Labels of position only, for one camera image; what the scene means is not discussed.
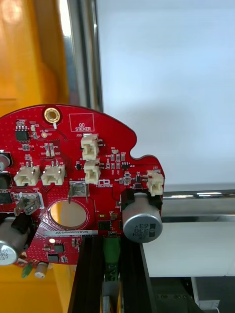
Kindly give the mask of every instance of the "metal rail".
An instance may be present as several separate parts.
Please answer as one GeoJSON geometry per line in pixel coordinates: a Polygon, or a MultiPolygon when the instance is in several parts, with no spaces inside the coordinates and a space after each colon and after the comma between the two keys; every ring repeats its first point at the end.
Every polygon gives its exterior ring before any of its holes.
{"type": "Polygon", "coordinates": [[[70,103],[103,111],[95,0],[57,0],[70,103]]]}
{"type": "Polygon", "coordinates": [[[165,192],[163,223],[235,222],[235,190],[165,192]]]}

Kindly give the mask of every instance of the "white connector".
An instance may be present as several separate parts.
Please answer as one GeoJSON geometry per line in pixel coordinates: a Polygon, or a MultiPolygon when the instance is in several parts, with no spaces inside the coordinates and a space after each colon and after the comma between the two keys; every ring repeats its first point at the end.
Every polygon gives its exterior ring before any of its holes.
{"type": "Polygon", "coordinates": [[[162,195],[164,184],[163,175],[154,171],[147,171],[147,175],[148,175],[147,186],[151,196],[154,197],[157,195],[162,195]]]}
{"type": "Polygon", "coordinates": [[[83,160],[96,160],[96,157],[99,153],[98,136],[94,134],[82,137],[81,147],[83,149],[82,151],[83,160]]]}
{"type": "Polygon", "coordinates": [[[63,185],[65,178],[65,166],[50,166],[47,165],[42,174],[43,186],[50,186],[53,182],[57,186],[63,185]]]}
{"type": "Polygon", "coordinates": [[[85,182],[86,184],[98,184],[100,177],[99,166],[96,164],[96,161],[86,162],[84,165],[85,182]]]}
{"type": "Polygon", "coordinates": [[[14,177],[17,186],[36,186],[40,175],[39,166],[26,167],[22,166],[14,177]]]}

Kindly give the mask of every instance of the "small led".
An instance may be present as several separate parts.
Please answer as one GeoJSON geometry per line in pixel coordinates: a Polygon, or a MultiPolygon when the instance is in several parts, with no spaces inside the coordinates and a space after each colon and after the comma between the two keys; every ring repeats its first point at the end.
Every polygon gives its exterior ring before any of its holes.
{"type": "Polygon", "coordinates": [[[55,243],[55,239],[54,238],[50,238],[49,242],[50,242],[50,244],[54,244],[55,243]]]}

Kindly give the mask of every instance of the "qc sticker label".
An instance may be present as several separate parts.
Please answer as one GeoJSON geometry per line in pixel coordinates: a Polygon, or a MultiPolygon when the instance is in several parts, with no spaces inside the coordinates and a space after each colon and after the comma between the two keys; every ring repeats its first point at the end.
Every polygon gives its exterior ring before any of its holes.
{"type": "Polygon", "coordinates": [[[71,113],[69,117],[71,132],[94,132],[93,113],[71,113]]]}
{"type": "Polygon", "coordinates": [[[76,237],[82,235],[98,235],[98,230],[55,230],[45,231],[44,235],[47,237],[76,237]]]}

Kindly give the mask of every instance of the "yellow wall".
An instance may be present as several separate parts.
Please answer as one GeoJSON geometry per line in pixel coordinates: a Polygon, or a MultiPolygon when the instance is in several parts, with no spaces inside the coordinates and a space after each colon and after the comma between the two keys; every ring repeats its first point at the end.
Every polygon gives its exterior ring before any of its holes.
{"type": "MultiPolygon", "coordinates": [[[[0,0],[0,116],[19,108],[68,101],[56,0],[0,0]]],[[[73,271],[57,265],[45,279],[0,268],[1,311],[67,312],[73,271]]]]}
{"type": "Polygon", "coordinates": [[[62,313],[53,270],[45,279],[36,278],[34,270],[22,279],[21,272],[15,265],[0,268],[1,312],[62,313]]]}

